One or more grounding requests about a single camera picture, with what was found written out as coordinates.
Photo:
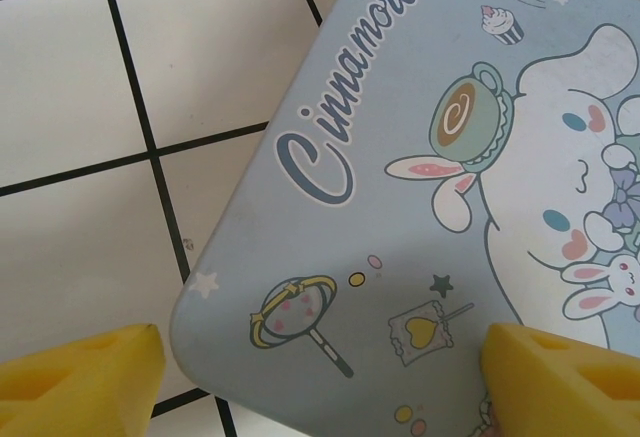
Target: pink bunny ear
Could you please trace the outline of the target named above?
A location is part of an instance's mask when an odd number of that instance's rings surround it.
[[[445,180],[433,194],[433,213],[443,227],[452,232],[464,232],[469,228],[471,208],[464,194],[475,180],[475,174],[462,174]]]
[[[562,311],[567,319],[582,320],[609,310],[619,302],[610,289],[586,289],[569,296]]]
[[[562,280],[571,284],[588,284],[609,277],[609,268],[598,264],[575,264],[561,274]]]
[[[462,165],[434,155],[403,157],[391,162],[384,171],[391,177],[406,180],[434,180],[460,175]]]

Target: yellow heart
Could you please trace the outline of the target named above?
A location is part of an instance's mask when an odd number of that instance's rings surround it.
[[[420,317],[409,319],[405,324],[405,328],[407,332],[411,334],[411,346],[416,349],[424,349],[427,347],[431,339],[433,339],[433,334],[437,326],[437,323],[429,319],[422,319]]]

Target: yellow sponge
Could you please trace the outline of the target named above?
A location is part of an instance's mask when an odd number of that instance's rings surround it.
[[[141,437],[165,358],[133,325],[0,365],[0,437]]]
[[[640,436],[640,359],[495,324],[482,369],[504,437]]]

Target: white tile floor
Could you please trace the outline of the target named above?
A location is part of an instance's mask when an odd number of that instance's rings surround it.
[[[324,17],[335,0],[314,1]],[[115,3],[120,36],[108,0],[0,0],[0,361],[131,322],[166,338],[181,274],[317,33],[306,0]],[[170,362],[159,400],[192,387]],[[231,413],[240,437],[300,436]],[[148,435],[225,434],[206,397]]]

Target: teacup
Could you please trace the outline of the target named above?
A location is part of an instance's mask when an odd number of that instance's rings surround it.
[[[491,65],[479,62],[471,75],[456,80],[444,93],[431,123],[433,150],[480,172],[495,161],[513,123],[513,100]]]

